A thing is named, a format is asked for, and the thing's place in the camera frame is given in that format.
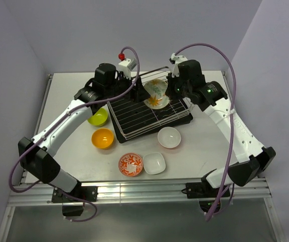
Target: white tabletop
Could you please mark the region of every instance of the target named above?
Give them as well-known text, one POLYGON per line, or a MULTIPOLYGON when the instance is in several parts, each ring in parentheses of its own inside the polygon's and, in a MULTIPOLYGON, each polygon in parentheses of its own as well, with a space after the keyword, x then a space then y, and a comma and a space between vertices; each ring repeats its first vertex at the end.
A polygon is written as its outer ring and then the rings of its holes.
MULTIPOLYGON (((217 81, 226 90, 221 71, 204 71, 206 81, 217 81)), ((81 89, 94 73, 54 74, 43 111, 39 132, 46 128, 68 106, 75 93, 81 89)), ((91 143, 92 133, 98 129, 87 121, 63 143, 55 155, 61 168, 80 181, 112 182, 124 180, 151 180, 175 178, 200 178, 215 168, 225 165, 229 143, 210 118, 196 106, 190 124, 176 127, 181 134, 181 143, 175 149, 159 145, 157 133, 120 144, 115 140, 108 150, 95 148, 91 143), (119 158, 128 152, 144 156, 153 152, 162 153, 166 170, 149 175, 144 170, 136 177, 126 177, 118 169, 119 158)), ((114 131, 109 122, 104 126, 114 131)), ((231 163, 237 162, 232 155, 231 163)), ((26 183, 37 179, 27 174, 26 183)))

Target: white wall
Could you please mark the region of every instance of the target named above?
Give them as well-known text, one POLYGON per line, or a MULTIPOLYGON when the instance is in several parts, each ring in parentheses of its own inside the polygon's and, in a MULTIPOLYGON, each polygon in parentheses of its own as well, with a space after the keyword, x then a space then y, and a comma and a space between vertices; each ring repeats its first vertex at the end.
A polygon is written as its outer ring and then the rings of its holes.
POLYGON ((45 90, 45 71, 0 0, 0 223, 8 200, 8 175, 17 143, 31 136, 45 90))
MULTIPOLYGON (((50 73, 85 72, 99 63, 117 63, 133 46, 143 71, 170 65, 172 52, 194 42, 219 47, 230 59, 261 0, 4 0, 39 59, 50 73)), ((226 68, 224 60, 201 47, 204 70, 226 68)))
POLYGON ((237 110, 277 152, 266 177, 289 240, 289 1, 262 1, 233 64, 237 110))

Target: green bowl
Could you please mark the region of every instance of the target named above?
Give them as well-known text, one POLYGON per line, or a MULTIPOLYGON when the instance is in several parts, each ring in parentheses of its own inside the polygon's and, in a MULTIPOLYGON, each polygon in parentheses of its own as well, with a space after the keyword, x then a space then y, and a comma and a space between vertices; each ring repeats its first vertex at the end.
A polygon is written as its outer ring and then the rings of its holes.
POLYGON ((101 127, 108 119, 108 112, 104 108, 100 108, 92 117, 88 119, 88 122, 95 127, 101 127))

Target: dish rack tray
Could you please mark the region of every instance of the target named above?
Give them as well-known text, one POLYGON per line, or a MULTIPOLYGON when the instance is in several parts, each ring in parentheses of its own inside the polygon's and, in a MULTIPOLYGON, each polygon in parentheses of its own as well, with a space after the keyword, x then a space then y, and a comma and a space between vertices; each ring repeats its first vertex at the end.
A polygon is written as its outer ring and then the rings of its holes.
MULTIPOLYGON (((167 82, 169 69, 163 67, 158 70, 141 74, 142 83, 145 84, 153 79, 167 82)), ((108 102, 108 107, 117 138, 120 143, 124 143, 140 135, 157 132, 165 126, 188 124, 193 119, 190 111, 194 105, 189 99, 184 98, 171 100, 162 109, 151 109, 143 102, 133 103, 121 98, 108 102)))

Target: red connector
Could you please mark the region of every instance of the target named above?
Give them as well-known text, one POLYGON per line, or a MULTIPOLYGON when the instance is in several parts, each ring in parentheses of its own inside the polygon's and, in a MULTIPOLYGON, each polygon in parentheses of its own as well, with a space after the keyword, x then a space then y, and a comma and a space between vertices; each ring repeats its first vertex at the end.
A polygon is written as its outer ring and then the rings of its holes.
POLYGON ((120 54, 118 55, 118 57, 119 57, 119 59, 120 59, 121 61, 123 61, 123 60, 125 59, 125 56, 124 56, 123 53, 120 53, 120 54))

